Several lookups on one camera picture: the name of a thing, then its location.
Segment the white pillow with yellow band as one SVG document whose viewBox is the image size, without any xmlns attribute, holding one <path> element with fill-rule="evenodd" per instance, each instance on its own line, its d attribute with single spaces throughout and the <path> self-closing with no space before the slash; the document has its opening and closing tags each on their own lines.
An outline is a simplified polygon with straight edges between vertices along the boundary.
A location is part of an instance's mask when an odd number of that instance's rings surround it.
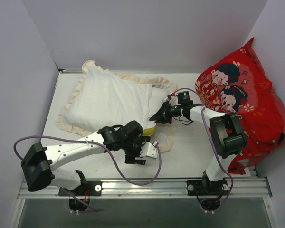
<svg viewBox="0 0 285 228">
<path fill-rule="evenodd" d="M 143 136 L 152 136 L 155 133 L 156 128 L 160 126 L 159 123 L 151 121 L 150 118 L 159 111 L 162 104 L 166 101 L 168 95 L 169 95 L 168 89 L 156 88 L 156 87 L 152 88 L 151 97 L 148 103 L 149 112 L 147 115 L 147 124 L 142 134 Z"/>
</svg>

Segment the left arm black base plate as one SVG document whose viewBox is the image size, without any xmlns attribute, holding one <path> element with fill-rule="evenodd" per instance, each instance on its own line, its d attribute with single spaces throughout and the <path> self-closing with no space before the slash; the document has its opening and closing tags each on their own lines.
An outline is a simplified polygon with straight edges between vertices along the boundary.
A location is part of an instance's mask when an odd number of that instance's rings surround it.
<svg viewBox="0 0 285 228">
<path fill-rule="evenodd" d="M 74 190 L 68 189 L 65 186 L 58 186 L 65 188 L 75 196 L 101 196 L 102 194 L 102 181 L 88 180 L 86 183 L 79 185 Z"/>
</svg>

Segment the white pillowcase with cream ruffle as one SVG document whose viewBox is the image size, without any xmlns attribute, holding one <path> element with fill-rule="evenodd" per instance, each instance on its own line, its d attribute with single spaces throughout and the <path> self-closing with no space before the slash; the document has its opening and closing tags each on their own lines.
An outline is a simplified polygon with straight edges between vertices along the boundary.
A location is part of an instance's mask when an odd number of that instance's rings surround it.
<svg viewBox="0 0 285 228">
<path fill-rule="evenodd" d="M 152 88 L 168 89 L 171 94 L 178 87 L 161 76 L 139 78 L 104 70 L 92 60 L 82 65 L 82 71 L 83 77 L 55 122 L 60 130 L 81 136 L 132 120 L 145 129 Z M 151 138 L 159 142 L 161 152 L 169 151 L 174 143 L 172 126 L 161 124 Z"/>
</svg>

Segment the aluminium back rail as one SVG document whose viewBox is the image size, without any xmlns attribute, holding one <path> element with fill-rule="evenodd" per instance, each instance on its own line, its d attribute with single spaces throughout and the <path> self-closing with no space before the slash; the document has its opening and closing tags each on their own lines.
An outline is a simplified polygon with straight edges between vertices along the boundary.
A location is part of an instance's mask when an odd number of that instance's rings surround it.
<svg viewBox="0 0 285 228">
<path fill-rule="evenodd" d="M 81 74 L 83 72 L 81 69 L 59 69 L 59 71 L 63 74 Z"/>
</svg>

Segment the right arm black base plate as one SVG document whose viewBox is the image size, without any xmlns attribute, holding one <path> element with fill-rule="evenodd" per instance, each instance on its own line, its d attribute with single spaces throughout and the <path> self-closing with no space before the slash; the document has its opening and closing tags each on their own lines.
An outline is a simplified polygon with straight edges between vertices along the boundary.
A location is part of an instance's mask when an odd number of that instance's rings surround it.
<svg viewBox="0 0 285 228">
<path fill-rule="evenodd" d="M 186 181 L 187 194 L 189 196 L 226 196 L 229 192 L 228 183 L 225 179 L 220 181 L 203 180 Z"/>
</svg>

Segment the aluminium rail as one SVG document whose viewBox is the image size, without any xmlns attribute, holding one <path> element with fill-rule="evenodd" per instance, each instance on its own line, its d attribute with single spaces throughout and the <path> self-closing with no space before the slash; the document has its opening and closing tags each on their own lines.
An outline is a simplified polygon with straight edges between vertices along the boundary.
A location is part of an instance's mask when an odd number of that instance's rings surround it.
<svg viewBox="0 0 285 228">
<path fill-rule="evenodd" d="M 192 184 L 197 179 L 156 179 L 149 185 L 137 186 L 122 179 L 102 179 L 101 185 L 91 190 L 88 199 L 184 199 L 197 192 Z M 267 198 L 272 196 L 266 178 L 233 178 L 226 179 L 232 187 L 229 197 L 232 198 Z M 18 199 L 59 199 L 67 198 L 58 187 L 49 186 L 43 190 L 30 192 L 25 181 L 21 183 Z"/>
<path fill-rule="evenodd" d="M 81 69 L 59 69 L 59 71 L 63 74 L 81 74 L 83 72 Z"/>
</svg>

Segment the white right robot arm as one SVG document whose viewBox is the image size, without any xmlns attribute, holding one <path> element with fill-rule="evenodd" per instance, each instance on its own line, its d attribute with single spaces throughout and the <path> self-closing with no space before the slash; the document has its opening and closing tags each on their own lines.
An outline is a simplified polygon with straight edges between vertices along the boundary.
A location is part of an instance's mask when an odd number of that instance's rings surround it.
<svg viewBox="0 0 285 228">
<path fill-rule="evenodd" d="M 194 104 L 189 88 L 181 88 L 167 96 L 160 109 L 150 117 L 157 124 L 170 124 L 174 117 L 184 117 L 190 122 L 204 124 L 214 157 L 202 175 L 201 189 L 206 194 L 228 191 L 225 176 L 233 159 L 247 146 L 239 116 L 207 108 L 204 103 Z"/>
</svg>

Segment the red cartoon print pillow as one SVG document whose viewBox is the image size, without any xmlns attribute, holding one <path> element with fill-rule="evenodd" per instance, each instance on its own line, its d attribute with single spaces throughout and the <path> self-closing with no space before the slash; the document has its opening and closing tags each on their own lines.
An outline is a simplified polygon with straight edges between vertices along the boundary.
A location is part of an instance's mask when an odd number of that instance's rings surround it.
<svg viewBox="0 0 285 228">
<path fill-rule="evenodd" d="M 200 74 L 195 89 L 206 107 L 239 116 L 247 147 L 237 155 L 228 171 L 244 174 L 285 144 L 285 107 L 252 48 L 251 38 Z"/>
</svg>

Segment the aluminium front rail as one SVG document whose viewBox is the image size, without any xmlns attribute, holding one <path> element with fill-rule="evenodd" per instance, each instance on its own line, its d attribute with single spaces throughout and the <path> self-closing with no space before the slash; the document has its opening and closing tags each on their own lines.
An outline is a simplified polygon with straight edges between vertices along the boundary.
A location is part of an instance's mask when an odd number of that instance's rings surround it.
<svg viewBox="0 0 285 228">
<path fill-rule="evenodd" d="M 122 179 L 102 179 L 101 185 L 91 190 L 88 199 L 184 199 L 197 192 L 192 184 L 197 179 L 156 179 L 149 185 L 137 186 Z M 229 197 L 232 198 L 267 198 L 272 196 L 266 178 L 233 178 L 226 179 L 232 187 Z M 25 181 L 21 183 L 18 199 L 59 199 L 67 198 L 58 187 L 49 186 L 43 190 L 30 192 Z"/>
</svg>

